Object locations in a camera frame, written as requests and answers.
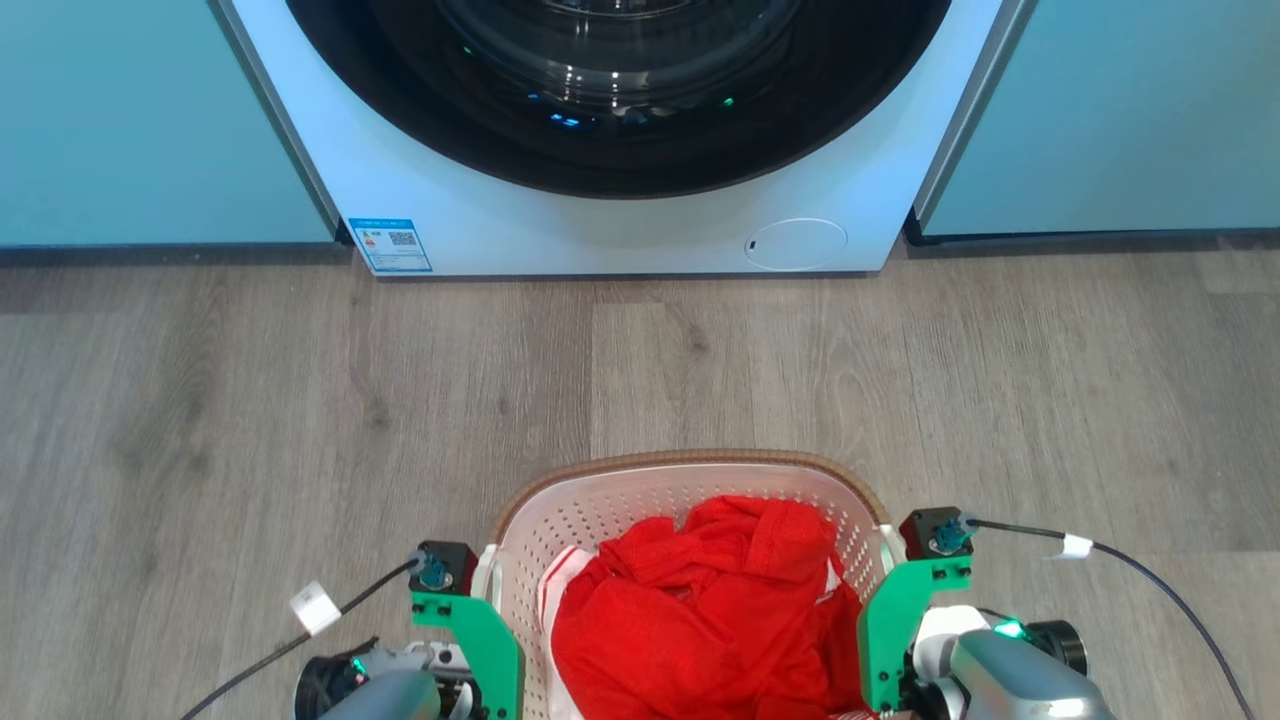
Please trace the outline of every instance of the white washing machine body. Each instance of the white washing machine body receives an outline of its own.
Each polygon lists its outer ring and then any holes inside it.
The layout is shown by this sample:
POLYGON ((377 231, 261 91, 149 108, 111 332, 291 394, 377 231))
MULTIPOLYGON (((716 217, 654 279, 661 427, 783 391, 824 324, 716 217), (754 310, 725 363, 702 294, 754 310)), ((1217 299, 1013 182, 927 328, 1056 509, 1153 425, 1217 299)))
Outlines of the white washing machine body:
POLYGON ((285 0, 233 0, 324 190, 378 275, 876 272, 1001 0, 954 0, 920 59, 850 129, 762 177, 604 200, 515 184, 402 132, 330 69, 285 0))

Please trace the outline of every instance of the green led light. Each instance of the green led light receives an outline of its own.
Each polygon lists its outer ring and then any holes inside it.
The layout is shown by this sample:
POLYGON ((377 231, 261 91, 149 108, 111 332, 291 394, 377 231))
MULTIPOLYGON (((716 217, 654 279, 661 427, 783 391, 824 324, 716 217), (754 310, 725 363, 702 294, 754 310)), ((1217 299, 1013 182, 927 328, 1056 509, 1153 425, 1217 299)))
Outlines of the green led light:
POLYGON ((1027 634, 1027 632, 1023 630, 1023 624, 1018 620, 1006 620, 992 628, 992 630, 1010 638, 1020 638, 1027 634))

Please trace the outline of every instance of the basket handle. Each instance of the basket handle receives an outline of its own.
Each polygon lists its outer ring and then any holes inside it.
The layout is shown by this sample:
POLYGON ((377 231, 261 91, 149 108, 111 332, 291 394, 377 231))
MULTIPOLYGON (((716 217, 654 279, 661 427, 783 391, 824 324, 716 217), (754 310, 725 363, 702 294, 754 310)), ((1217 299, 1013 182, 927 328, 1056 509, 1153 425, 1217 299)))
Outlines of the basket handle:
POLYGON ((476 561, 471 577, 471 597, 488 601, 502 615, 502 564, 498 562, 498 543, 489 543, 476 561))

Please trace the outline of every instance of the washing machine door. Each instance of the washing machine door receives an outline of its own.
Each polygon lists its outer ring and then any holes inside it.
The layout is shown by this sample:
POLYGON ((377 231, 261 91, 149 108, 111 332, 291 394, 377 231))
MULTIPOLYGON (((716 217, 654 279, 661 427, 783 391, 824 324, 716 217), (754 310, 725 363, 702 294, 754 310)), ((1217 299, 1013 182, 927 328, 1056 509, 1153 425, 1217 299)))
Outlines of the washing machine door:
POLYGON ((664 197, 822 147, 919 60, 950 0, 288 0, 403 132, 515 183, 664 197))

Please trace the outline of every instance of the white cloth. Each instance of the white cloth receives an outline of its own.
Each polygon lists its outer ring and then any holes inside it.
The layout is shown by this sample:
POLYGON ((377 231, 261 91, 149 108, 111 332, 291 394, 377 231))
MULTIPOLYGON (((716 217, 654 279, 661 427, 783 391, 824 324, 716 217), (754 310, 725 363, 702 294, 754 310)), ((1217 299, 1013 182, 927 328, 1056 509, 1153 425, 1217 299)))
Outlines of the white cloth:
POLYGON ((543 656, 547 660, 547 715, 550 720, 585 720, 564 687, 556 657, 552 653, 552 628, 564 588, 576 578, 595 555, 577 546, 564 548, 552 560, 543 578, 538 580, 538 623, 541 626, 543 656))

